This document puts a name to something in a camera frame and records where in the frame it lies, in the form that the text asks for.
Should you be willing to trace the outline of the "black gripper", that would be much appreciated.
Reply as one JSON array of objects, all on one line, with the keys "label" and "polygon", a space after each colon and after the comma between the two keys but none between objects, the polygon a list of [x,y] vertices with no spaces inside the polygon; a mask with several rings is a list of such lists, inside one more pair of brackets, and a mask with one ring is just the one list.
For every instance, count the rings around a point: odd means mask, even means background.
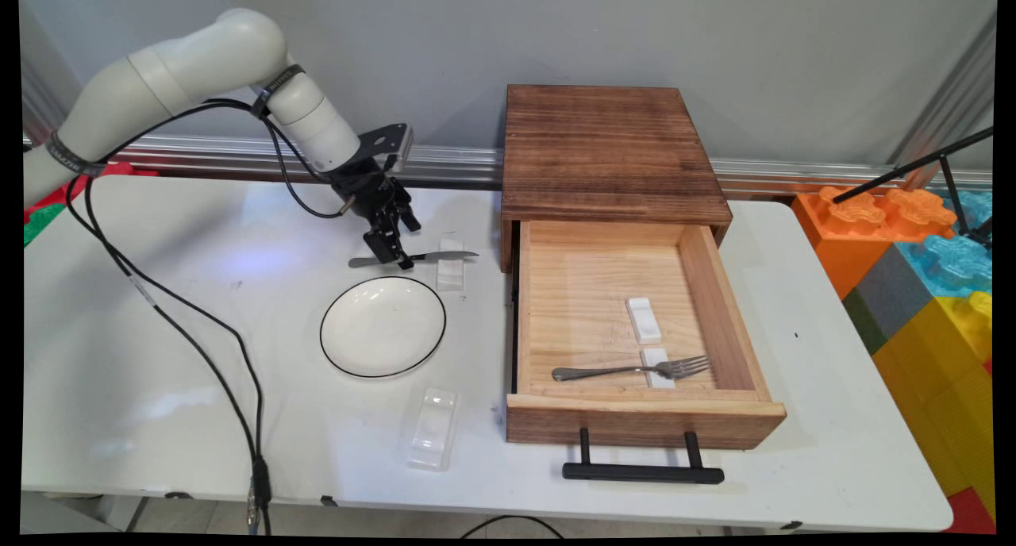
[{"label": "black gripper", "polygon": [[410,233],[421,231],[406,188],[379,165],[348,165],[328,172],[328,184],[340,196],[341,216],[355,214],[370,221],[364,241],[381,264],[410,270],[410,259],[400,240],[399,223]]}]

